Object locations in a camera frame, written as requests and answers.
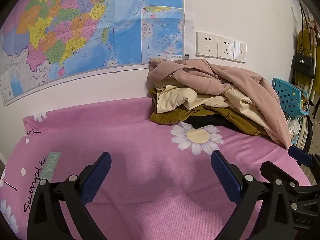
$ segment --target pink fabric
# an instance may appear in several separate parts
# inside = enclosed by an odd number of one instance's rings
[[[276,136],[288,149],[291,139],[284,113],[280,107],[279,97],[271,85],[257,73],[243,68],[209,64],[205,59],[166,61],[160,58],[151,59],[149,80],[161,81],[166,77],[176,79],[195,90],[219,95],[237,86],[261,111],[271,127],[268,133]]]
[[[150,122],[150,98],[127,99],[76,106],[47,113],[36,122],[24,119],[24,136],[6,167],[0,201],[11,207],[26,240],[29,210],[25,203],[35,176],[35,167],[50,152],[61,152],[52,182],[93,164],[103,151],[112,157],[112,167],[92,203],[86,205],[92,218],[109,240],[214,239],[232,214],[231,203],[214,171],[210,156],[194,155],[192,147],[181,150],[171,134],[177,125]],[[225,158],[246,174],[263,179],[260,166],[270,160],[300,182],[308,179],[285,149],[262,138],[218,127],[224,143],[218,144]],[[259,212],[243,236],[246,239]],[[70,215],[66,221],[75,239],[81,239]]]

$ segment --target silver bolt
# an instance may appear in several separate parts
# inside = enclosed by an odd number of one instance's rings
[[[45,185],[46,183],[47,183],[46,179],[41,179],[41,181],[39,182],[41,186]]]
[[[76,181],[77,178],[78,178],[77,175],[71,175],[71,176],[69,177],[69,181],[71,181],[71,182]]]
[[[247,180],[247,181],[253,181],[253,179],[254,179],[254,177],[252,176],[252,175],[250,175],[250,174],[247,174],[246,176],[244,176],[245,177],[245,179]]]
[[[277,184],[278,186],[281,186],[281,185],[282,185],[282,181],[279,180],[279,179],[276,179],[276,184]]]
[[[291,208],[292,208],[293,210],[297,210],[298,205],[297,205],[296,203],[292,203],[292,204],[291,204]]]

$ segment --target handbag handle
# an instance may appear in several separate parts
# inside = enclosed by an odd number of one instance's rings
[[[311,47],[311,37],[310,37],[310,34],[308,35],[308,36],[309,36],[309,42],[310,42],[310,53],[309,53],[309,51],[308,51],[307,49],[302,49],[303,33],[304,33],[304,31],[303,31],[303,29],[304,29],[304,28],[303,28],[303,17],[304,17],[304,19],[305,19],[305,21],[306,21],[306,26],[307,26],[308,32],[309,32],[309,28],[308,28],[307,17],[306,17],[306,14],[305,14],[304,10],[303,10],[303,7],[302,7],[302,3],[300,3],[300,8],[301,8],[301,18],[302,18],[302,39],[301,39],[300,54],[302,54],[303,51],[306,50],[306,51],[308,52],[308,54],[309,54],[309,57],[312,57],[312,47]]]

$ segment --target map of china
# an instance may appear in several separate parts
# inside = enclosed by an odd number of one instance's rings
[[[3,50],[9,56],[28,48],[30,70],[45,60],[59,63],[58,76],[65,74],[62,62],[93,36],[105,13],[105,0],[20,0],[3,28]]]

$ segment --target handbag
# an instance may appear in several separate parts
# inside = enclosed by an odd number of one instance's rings
[[[302,40],[301,40],[301,47],[300,47],[300,51],[299,53],[296,53],[294,56],[293,56],[293,59],[292,59],[292,68],[296,71],[298,71],[299,73],[311,78],[311,79],[314,79],[315,77],[315,61],[312,57],[312,47],[311,47],[311,37],[310,37],[310,34],[309,34],[309,41],[310,41],[310,53],[307,49],[303,49],[302,48],[302,43],[303,43],[303,17],[306,21],[306,24],[308,26],[308,22],[307,22],[307,18],[306,18],[306,15],[304,13],[304,10],[302,8],[302,4],[300,3],[300,7],[301,7],[301,17],[302,17]],[[308,52],[308,56],[307,55],[304,55],[303,52],[304,51],[307,51]]]

